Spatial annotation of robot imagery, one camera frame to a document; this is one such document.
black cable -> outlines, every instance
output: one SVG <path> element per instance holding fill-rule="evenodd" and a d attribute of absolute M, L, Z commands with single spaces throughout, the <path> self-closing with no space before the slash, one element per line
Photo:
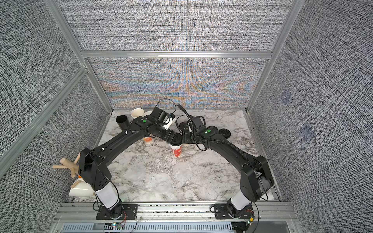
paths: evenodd
<path fill-rule="evenodd" d="M 177 129 L 178 129 L 181 133 L 183 133 L 183 134 L 189 134 L 190 132 L 184 132 L 184 131 L 182 131 L 182 130 L 179 128 L 178 119 L 179 119 L 180 117 L 182 117 L 182 116 L 186 116 L 186 114 L 181 115 L 181 116 L 179 116 L 178 118 L 176 118 L 176 121 L 175 121 L 175 123 L 176 123 L 176 127 L 177 127 Z"/>
<path fill-rule="evenodd" d="M 200 150 L 200 151 L 206 151 L 207 150 L 207 148 L 205 147 L 205 149 L 204 150 L 202 150 L 199 146 L 198 146 L 198 144 L 196 143 L 195 144 L 197 147 L 198 147 L 198 149 Z"/>
<path fill-rule="evenodd" d="M 161 100 L 169 100 L 169 101 L 171 101 L 171 102 L 175 105 L 175 111 L 173 111 L 172 114 L 174 114 L 174 113 L 176 112 L 176 109 L 177 109 L 176 104 L 175 104 L 175 102 L 173 102 L 173 101 L 170 100 L 169 98 L 163 98 L 163 99 L 160 99 L 160 100 L 158 101 L 158 103 L 156 104 L 156 106 L 158 106 L 158 104 L 159 104 L 159 102 L 160 102 Z"/>
<path fill-rule="evenodd" d="M 95 195 L 96 196 L 96 201 L 93 203 L 93 205 L 92 205 L 92 209 L 94 210 L 94 211 L 99 211 L 100 210 L 100 206 L 98 205 L 98 200 L 97 200 L 97 195 Z M 94 204 L 97 202 L 97 206 L 98 206 L 98 209 L 96 210 L 95 208 L 94 208 Z"/>
<path fill-rule="evenodd" d="M 135 217 L 136 217 L 136 225 L 135 225 L 135 228 L 130 233 L 132 233 L 137 227 L 137 214 L 136 213 L 135 213 Z"/>
<path fill-rule="evenodd" d="M 258 225 L 259 225 L 259 209 L 258 209 L 258 206 L 255 204 L 255 202 L 252 202 L 252 203 L 257 207 L 257 211 L 258 211 L 258 222 L 257 222 L 257 224 L 256 224 L 256 226 L 255 226 L 254 231 L 252 232 L 252 233 L 254 233 L 254 232 L 256 231 L 256 228 L 257 228 Z"/>
<path fill-rule="evenodd" d="M 237 151 L 242 156 L 242 158 L 244 158 L 245 160 L 247 160 L 249 162 L 249 165 L 252 167 L 252 169 L 254 170 L 254 173 L 257 175 L 257 177 L 258 177 L 258 179 L 260 181 L 260 184 L 261 184 L 261 186 L 263 188 L 263 191 L 266 193 L 266 196 L 267 196 L 267 199 L 268 199 L 267 192 L 266 192 L 266 190 L 264 188 L 264 185 L 263 185 L 263 183 L 262 183 L 262 181 L 261 181 L 261 179 L 260 179 L 260 177 L 258 175 L 258 172 L 255 170 L 254 166 L 251 164 L 249 158 L 245 155 L 244 151 L 242 151 L 240 148 L 238 148 L 236 145 L 234 145 L 233 143 L 229 142 L 228 140 L 224 141 L 224 140 L 220 140 L 220 139 L 208 138 L 208 139 L 203 139 L 203 140 L 195 141 L 194 140 L 194 126 L 193 126 L 192 118 L 191 118 L 191 116 L 189 115 L 189 113 L 185 110 L 185 108 L 181 104 L 178 104 L 178 107 L 188 117 L 188 120 L 190 122 L 190 127 L 191 127 L 191 130 L 192 130 L 192 138 L 191 138 L 192 142 L 197 144 L 197 143 L 202 143 L 202 142 L 209 142 L 209 141 L 211 142 L 211 141 L 213 141 L 213 142 L 226 143 L 229 146 L 231 146 L 235 151 Z"/>
<path fill-rule="evenodd" d="M 197 116 L 197 117 L 200 117 L 200 118 L 202 118 L 202 120 L 203 120 L 203 125 L 206 125 L 206 120 L 205 120 L 205 118 L 203 117 L 203 116 Z"/>
<path fill-rule="evenodd" d="M 96 165 L 97 165 L 97 170 L 106 178 L 106 179 L 108 179 L 109 181 L 110 181 L 110 183 L 112 183 L 112 185 L 114 186 L 114 188 L 115 188 L 115 190 L 117 191 L 117 200 L 116 200 L 116 202 L 114 203 L 114 205 L 112 205 L 112 206 L 110 206 L 109 208 L 107 208 L 108 210 L 110 209 L 110 208 L 113 208 L 114 206 L 116 206 L 116 204 L 117 204 L 117 202 L 119 201 L 119 192 L 118 192 L 118 189 L 117 189 L 117 187 L 115 186 L 115 184 L 109 179 L 109 178 L 107 178 L 102 172 L 101 172 L 101 170 L 100 170 L 100 168 L 98 167 L 99 166 L 99 164 L 97 164 L 97 161 L 95 161 L 95 163 L 96 163 Z"/>

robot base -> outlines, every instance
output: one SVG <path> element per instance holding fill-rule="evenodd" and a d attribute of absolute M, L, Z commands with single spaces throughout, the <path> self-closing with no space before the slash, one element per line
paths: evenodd
<path fill-rule="evenodd" d="M 115 220 L 123 220 L 126 215 L 126 220 L 135 220 L 137 214 L 137 204 L 122 204 L 122 213 L 123 214 Z M 97 213 L 96 220 L 114 220 L 111 218 L 111 216 L 112 214 L 110 214 L 105 207 L 100 206 L 100 211 Z"/>
<path fill-rule="evenodd" d="M 227 204 L 215 204 L 214 212 L 216 219 L 251 219 L 254 218 L 254 211 L 251 204 L 248 204 L 242 209 L 242 214 L 239 217 L 233 218 L 228 211 Z"/>

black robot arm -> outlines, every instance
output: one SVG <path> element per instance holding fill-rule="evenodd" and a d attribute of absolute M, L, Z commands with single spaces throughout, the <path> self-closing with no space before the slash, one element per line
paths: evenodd
<path fill-rule="evenodd" d="M 181 105 L 178 106 L 187 114 Z M 174 146 L 182 142 L 203 144 L 229 161 L 241 174 L 240 192 L 227 202 L 228 210 L 234 217 L 239 216 L 247 204 L 259 200 L 272 186 L 272 175 L 264 157 L 254 157 L 242 151 L 230 143 L 215 126 L 206 127 L 200 117 L 187 116 L 189 121 L 181 123 L 184 129 L 178 126 L 181 135 L 167 127 L 175 116 L 155 107 L 150 115 L 132 120 L 127 129 L 108 142 L 92 150 L 85 148 L 81 151 L 79 175 L 95 190 L 110 218 L 120 217 L 122 202 L 110 184 L 112 176 L 107 166 L 130 145 L 150 134 Z"/>
<path fill-rule="evenodd" d="M 231 214 L 237 216 L 239 214 L 237 210 L 242 210 L 250 202 L 256 202 L 272 187 L 273 178 L 267 160 L 261 155 L 255 157 L 244 152 L 229 142 L 217 127 L 206 127 L 201 116 L 191 116 L 181 105 L 178 104 L 178 107 L 189 119 L 178 126 L 183 134 L 183 143 L 203 144 L 205 148 L 212 149 L 223 156 L 240 172 L 241 193 L 228 201 L 228 204 L 235 207 Z"/>
<path fill-rule="evenodd" d="M 130 145 L 150 134 L 168 143 L 181 144 L 181 135 L 163 127 L 163 121 L 172 120 L 175 116 L 155 107 L 150 115 L 134 119 L 129 127 L 108 142 L 90 150 L 81 151 L 79 175 L 97 191 L 105 187 L 111 179 L 107 166 Z"/>

red paper cup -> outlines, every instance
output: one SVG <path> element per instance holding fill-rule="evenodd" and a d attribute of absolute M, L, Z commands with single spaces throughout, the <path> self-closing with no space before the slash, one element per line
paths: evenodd
<path fill-rule="evenodd" d="M 171 147 L 172 154 L 175 157 L 180 157 L 181 156 L 181 149 L 183 148 L 183 144 L 181 144 L 180 146 L 172 146 L 172 145 L 170 145 L 170 147 Z"/>

white paper cup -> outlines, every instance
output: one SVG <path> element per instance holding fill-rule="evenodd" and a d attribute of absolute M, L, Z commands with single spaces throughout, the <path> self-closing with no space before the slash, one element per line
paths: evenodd
<path fill-rule="evenodd" d="M 138 118 L 139 116 L 142 116 L 144 114 L 144 110 L 142 108 L 135 108 L 131 111 L 131 117 L 133 119 Z"/>
<path fill-rule="evenodd" d="M 150 115 L 153 111 L 147 111 L 142 116 Z"/>
<path fill-rule="evenodd" d="M 83 180 L 83 178 L 79 178 L 75 182 L 77 182 L 78 180 L 81 180 L 82 182 L 77 184 L 74 188 L 70 189 L 69 196 L 76 196 L 76 197 L 93 196 L 94 195 L 93 188 L 89 184 L 87 184 Z"/>

